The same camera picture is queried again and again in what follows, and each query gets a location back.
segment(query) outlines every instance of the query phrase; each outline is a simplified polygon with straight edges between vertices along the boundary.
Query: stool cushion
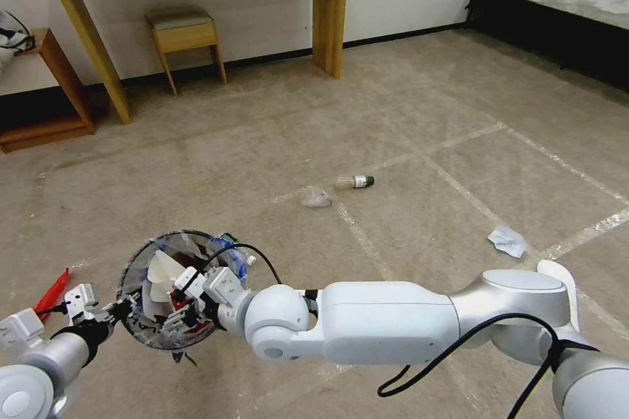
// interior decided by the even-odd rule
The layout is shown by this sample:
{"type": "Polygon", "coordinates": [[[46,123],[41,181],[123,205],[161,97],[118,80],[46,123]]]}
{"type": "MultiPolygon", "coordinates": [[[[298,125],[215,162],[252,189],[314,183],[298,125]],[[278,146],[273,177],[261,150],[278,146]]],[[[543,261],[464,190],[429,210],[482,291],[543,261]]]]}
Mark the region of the stool cushion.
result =
{"type": "Polygon", "coordinates": [[[157,30],[211,23],[212,17],[203,9],[184,7],[147,13],[146,19],[157,30]]]}

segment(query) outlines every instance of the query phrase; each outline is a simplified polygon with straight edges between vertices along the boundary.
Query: bottle label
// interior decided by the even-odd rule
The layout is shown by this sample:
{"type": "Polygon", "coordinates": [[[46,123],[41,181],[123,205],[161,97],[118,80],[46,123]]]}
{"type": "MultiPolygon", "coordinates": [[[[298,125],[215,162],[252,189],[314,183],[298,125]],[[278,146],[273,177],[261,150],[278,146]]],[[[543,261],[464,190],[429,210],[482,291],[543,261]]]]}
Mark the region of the bottle label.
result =
{"type": "Polygon", "coordinates": [[[364,188],[367,186],[366,175],[354,175],[354,188],[364,188]]]}

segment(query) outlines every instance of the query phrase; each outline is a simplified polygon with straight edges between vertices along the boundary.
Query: bed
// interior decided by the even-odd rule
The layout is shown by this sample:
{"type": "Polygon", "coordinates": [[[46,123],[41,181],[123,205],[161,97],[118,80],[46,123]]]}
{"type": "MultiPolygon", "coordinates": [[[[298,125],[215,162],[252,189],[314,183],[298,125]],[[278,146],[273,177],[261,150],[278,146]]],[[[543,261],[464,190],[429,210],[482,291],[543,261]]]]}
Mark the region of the bed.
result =
{"type": "Polygon", "coordinates": [[[629,86],[629,0],[471,0],[471,25],[629,86]]]}

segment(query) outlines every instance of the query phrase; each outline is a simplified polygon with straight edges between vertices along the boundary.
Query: black bed frame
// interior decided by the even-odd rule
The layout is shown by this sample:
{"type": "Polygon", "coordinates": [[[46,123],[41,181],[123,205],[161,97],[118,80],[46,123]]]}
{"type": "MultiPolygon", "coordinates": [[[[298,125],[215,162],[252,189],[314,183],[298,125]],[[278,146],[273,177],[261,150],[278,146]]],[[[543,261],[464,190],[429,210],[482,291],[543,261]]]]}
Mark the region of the black bed frame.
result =
{"type": "Polygon", "coordinates": [[[629,90],[629,30],[528,0],[470,0],[468,26],[629,90]]]}

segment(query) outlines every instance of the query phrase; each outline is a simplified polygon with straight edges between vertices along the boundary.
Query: red tool handle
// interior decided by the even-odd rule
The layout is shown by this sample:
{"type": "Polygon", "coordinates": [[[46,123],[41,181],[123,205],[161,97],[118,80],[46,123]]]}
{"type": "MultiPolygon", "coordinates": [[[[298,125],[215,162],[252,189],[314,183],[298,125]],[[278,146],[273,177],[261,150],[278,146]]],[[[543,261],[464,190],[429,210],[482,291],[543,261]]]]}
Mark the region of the red tool handle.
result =
{"type": "MultiPolygon", "coordinates": [[[[66,288],[67,279],[70,276],[70,269],[67,268],[61,274],[57,281],[52,284],[48,291],[41,297],[39,302],[33,307],[33,311],[40,312],[52,308],[57,303],[57,298],[63,290],[66,288]]],[[[43,321],[48,316],[48,313],[38,314],[39,319],[43,321]]]]}

